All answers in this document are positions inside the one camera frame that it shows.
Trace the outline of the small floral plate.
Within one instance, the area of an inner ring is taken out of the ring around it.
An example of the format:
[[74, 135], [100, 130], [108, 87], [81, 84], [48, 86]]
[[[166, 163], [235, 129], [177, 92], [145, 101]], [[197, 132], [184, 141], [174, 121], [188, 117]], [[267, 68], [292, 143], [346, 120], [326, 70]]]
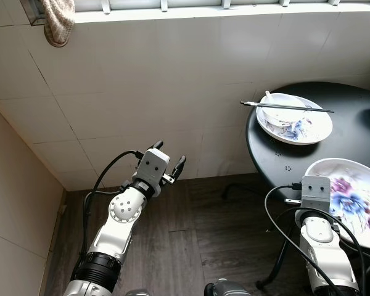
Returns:
[[300, 121], [296, 121], [292, 126], [275, 126], [266, 121], [262, 115], [261, 108], [256, 108], [257, 122], [262, 129], [278, 141], [295, 146], [309, 146], [319, 141], [325, 140], [331, 135], [332, 124], [331, 113], [320, 111], [321, 107], [308, 99], [302, 97], [302, 101], [312, 111], [306, 111], [306, 115]]

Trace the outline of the white window frame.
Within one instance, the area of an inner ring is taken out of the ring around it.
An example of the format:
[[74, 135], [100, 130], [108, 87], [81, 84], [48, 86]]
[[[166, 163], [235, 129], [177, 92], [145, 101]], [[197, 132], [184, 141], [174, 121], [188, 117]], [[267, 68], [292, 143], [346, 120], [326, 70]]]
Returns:
[[74, 0], [75, 23], [298, 12], [370, 12], [370, 0]]

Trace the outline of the black table leg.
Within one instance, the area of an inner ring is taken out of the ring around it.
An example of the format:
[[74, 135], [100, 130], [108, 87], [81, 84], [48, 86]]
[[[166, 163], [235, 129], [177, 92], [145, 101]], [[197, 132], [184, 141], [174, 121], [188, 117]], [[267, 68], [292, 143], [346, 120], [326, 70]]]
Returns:
[[268, 274], [268, 276], [266, 278], [262, 279], [262, 280], [258, 280], [255, 283], [255, 287], [258, 290], [264, 290], [267, 285], [271, 284], [276, 279], [276, 277], [280, 273], [282, 265], [284, 264], [284, 260], [286, 259], [287, 249], [289, 249], [289, 243], [285, 240], [282, 243], [280, 253], [276, 257], [275, 264], [273, 265], [273, 268], [270, 271], [270, 273]]

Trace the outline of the beige kitchen counter cabinet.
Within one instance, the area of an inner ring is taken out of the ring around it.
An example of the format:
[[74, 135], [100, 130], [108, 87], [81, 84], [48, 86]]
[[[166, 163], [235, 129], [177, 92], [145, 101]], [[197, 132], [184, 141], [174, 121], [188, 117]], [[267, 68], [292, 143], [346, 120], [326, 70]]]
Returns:
[[63, 186], [0, 115], [0, 296], [38, 296]]

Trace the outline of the white ceramic spoon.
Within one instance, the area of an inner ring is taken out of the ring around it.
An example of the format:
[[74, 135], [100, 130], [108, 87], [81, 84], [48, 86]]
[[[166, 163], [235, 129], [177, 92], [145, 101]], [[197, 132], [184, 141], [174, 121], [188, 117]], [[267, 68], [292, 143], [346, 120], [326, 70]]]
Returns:
[[266, 95], [263, 97], [261, 102], [264, 102], [264, 104], [275, 104], [278, 102], [278, 99], [276, 98], [276, 95], [271, 93], [270, 91], [266, 91]]

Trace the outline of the large floral plate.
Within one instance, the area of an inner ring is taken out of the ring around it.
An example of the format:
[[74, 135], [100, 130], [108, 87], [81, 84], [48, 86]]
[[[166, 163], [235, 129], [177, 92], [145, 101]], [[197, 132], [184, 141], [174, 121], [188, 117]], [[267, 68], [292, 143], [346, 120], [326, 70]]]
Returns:
[[305, 174], [331, 180], [331, 214], [370, 249], [370, 168], [344, 158], [324, 158]]

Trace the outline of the robot right leg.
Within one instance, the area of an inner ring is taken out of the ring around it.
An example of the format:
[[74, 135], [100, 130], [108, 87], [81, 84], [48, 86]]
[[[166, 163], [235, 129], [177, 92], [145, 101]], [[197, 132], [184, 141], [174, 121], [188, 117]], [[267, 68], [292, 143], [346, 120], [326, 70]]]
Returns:
[[238, 282], [219, 278], [205, 285], [203, 296], [253, 296], [244, 286]]

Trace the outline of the beige hanging towel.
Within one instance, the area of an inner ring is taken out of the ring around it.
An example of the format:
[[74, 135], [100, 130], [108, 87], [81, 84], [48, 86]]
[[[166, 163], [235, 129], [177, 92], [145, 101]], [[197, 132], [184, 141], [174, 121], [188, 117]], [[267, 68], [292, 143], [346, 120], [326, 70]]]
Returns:
[[75, 0], [41, 0], [44, 36], [52, 47], [64, 47], [75, 25]]

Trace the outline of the plain white bowl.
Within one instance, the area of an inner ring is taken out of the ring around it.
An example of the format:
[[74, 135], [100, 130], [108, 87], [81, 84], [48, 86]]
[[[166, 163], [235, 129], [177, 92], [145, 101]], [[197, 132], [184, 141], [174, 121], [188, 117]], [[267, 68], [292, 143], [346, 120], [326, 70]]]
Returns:
[[[276, 95], [278, 102], [277, 105], [286, 105], [294, 107], [306, 107], [301, 97], [287, 95], [283, 93], [273, 93]], [[282, 108], [261, 108], [262, 115], [265, 116], [265, 119], [270, 124], [275, 126], [292, 126], [296, 121], [300, 121], [306, 115], [305, 110], [291, 110], [291, 109], [282, 109]]]

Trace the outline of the black round table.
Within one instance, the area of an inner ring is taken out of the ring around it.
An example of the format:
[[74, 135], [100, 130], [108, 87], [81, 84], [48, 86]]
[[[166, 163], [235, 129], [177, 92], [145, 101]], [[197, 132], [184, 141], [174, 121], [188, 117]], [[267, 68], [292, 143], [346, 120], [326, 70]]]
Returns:
[[300, 181], [307, 167], [324, 158], [344, 158], [370, 168], [370, 90], [339, 83], [304, 82], [276, 91], [309, 99], [331, 110], [334, 127], [326, 140], [311, 146], [293, 146], [268, 135], [252, 111], [246, 124], [248, 152], [270, 186]]

